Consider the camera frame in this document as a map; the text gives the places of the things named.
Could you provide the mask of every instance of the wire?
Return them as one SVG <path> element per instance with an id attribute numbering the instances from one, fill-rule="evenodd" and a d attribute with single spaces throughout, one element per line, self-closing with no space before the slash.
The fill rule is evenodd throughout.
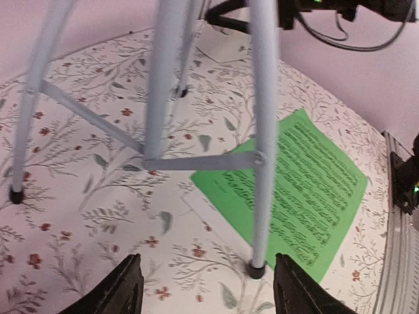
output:
<path id="1" fill-rule="evenodd" d="M 312 29 L 312 31 L 314 33 L 316 33 L 317 35 L 323 36 L 323 37 L 328 38 L 332 41 L 347 41 L 349 39 L 349 34 L 343 29 L 342 25 L 340 24 L 339 13 L 338 12 L 335 12 L 335 22 L 336 22 L 336 27 L 344 34 L 344 38 L 332 37 L 332 36 L 320 33 L 319 31 L 316 31 L 315 29 Z"/>
<path id="2" fill-rule="evenodd" d="M 314 38 L 316 38 L 317 40 L 328 44 L 329 46 L 335 47 L 335 48 L 339 48 L 339 49 L 343 49 L 343 50 L 349 50 L 349 51 L 356 51 L 356 52 L 374 52 L 374 51 L 379 51 L 382 49 L 385 49 L 387 47 L 389 47 L 389 45 L 393 44 L 400 36 L 401 32 L 404 30 L 407 22 L 410 20 L 410 18 L 413 15 L 413 11 L 414 11 L 414 4 L 415 4 L 415 0 L 410 0 L 410 9 L 407 12 L 406 15 L 406 19 L 405 21 L 400 25 L 399 29 L 395 32 L 395 34 L 393 35 L 392 38 L 390 38 L 390 40 L 386 41 L 383 44 L 380 44 L 378 46 L 372 46 L 372 47 L 358 47 L 358 46 L 349 46 L 347 44 L 340 44 L 340 43 L 336 43 L 333 40 L 331 40 L 331 38 L 329 36 L 323 35 L 321 33 L 319 33 L 318 31 L 316 31 L 315 29 L 312 29 L 306 22 L 306 20 L 302 17 L 302 14 L 300 13 L 300 1 L 299 0 L 294 0 L 295 5 L 297 7 L 297 20 L 301 23 L 301 25 L 303 26 L 303 28 Z"/>

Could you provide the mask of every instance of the floral tablecloth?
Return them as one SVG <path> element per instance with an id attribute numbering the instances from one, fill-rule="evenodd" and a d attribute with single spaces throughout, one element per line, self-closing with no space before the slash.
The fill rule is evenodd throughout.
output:
<path id="1" fill-rule="evenodd" d="M 214 31 L 201 26 L 203 35 Z M 141 139 L 152 37 L 146 29 L 54 61 L 48 80 Z M 218 53 L 234 50 L 214 46 Z M 169 104 L 166 157 L 222 153 L 252 137 L 251 53 L 242 58 L 242 50 L 234 50 L 239 60 L 223 63 L 195 51 L 190 93 Z M 304 107 L 369 177 L 321 284 L 359 314 L 372 313 L 388 217 L 384 138 L 294 68 L 282 63 L 279 71 L 277 118 Z M 194 208 L 190 195 L 205 197 L 191 183 L 192 172 L 142 170 L 133 150 L 46 96 L 27 145 L 26 199 L 12 205 L 7 194 L 23 81 L 0 85 L 0 313 L 57 313 L 130 253 L 142 256 L 145 314 L 275 312 L 272 271 L 260 281 L 246 277 L 248 256 L 233 236 L 220 236 L 229 231 L 216 223 L 219 213 L 203 219 Z"/>

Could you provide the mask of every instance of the wall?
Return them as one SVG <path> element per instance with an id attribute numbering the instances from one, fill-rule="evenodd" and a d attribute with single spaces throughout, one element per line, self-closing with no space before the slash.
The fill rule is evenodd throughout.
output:
<path id="1" fill-rule="evenodd" d="M 26 70 L 33 41 L 50 0 L 1 0 L 0 82 Z M 214 0 L 213 4 L 222 2 Z M 57 56 L 153 24 L 157 0 L 79 0 Z M 307 14 L 318 30 L 337 35 L 333 15 Z M 350 44 L 371 45 L 391 37 L 397 24 L 360 10 L 343 22 Z M 409 25 L 388 49 L 345 52 L 311 38 L 300 26 L 282 36 L 282 59 L 320 83 L 379 130 L 390 130 L 406 147 L 419 132 L 419 25 Z"/>

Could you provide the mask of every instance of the green paper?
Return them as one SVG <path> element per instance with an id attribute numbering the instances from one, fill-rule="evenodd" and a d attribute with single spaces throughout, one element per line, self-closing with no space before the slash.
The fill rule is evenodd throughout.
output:
<path id="1" fill-rule="evenodd" d="M 318 283 L 355 218 L 367 177 L 304 110 L 279 123 L 276 187 L 267 262 L 290 255 Z M 253 150 L 254 140 L 235 152 Z M 198 171 L 192 181 L 251 244 L 255 172 Z"/>

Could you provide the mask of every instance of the metal leg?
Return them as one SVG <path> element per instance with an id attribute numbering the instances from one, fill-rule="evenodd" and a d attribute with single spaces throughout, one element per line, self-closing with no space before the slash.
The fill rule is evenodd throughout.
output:
<path id="1" fill-rule="evenodd" d="M 188 3 L 186 0 L 160 0 L 149 77 L 145 128 L 146 160 L 158 158 L 161 153 L 166 103 Z"/>
<path id="2" fill-rule="evenodd" d="M 255 169 L 253 259 L 248 267 L 249 275 L 259 279 L 264 275 L 276 177 L 279 31 L 275 0 L 248 3 L 255 75 L 256 150 L 265 157 L 265 163 Z"/>
<path id="3" fill-rule="evenodd" d="M 176 92 L 180 97 L 185 97 L 188 92 L 187 83 L 189 77 L 189 65 L 191 64 L 191 59 L 193 57 L 193 43 L 196 37 L 194 27 L 199 17 L 202 2 L 203 0 L 190 0 L 189 3 L 188 16 L 183 30 L 181 78 L 176 89 Z"/>
<path id="4" fill-rule="evenodd" d="M 48 62 L 55 51 L 74 2 L 75 0 L 55 0 L 51 2 L 46 22 L 33 50 L 30 63 L 31 68 L 27 74 L 26 85 L 22 94 L 14 144 L 13 183 L 10 188 L 10 200 L 15 204 L 22 202 L 24 197 L 22 178 L 26 158 L 26 145 L 42 79 L 48 69 Z"/>

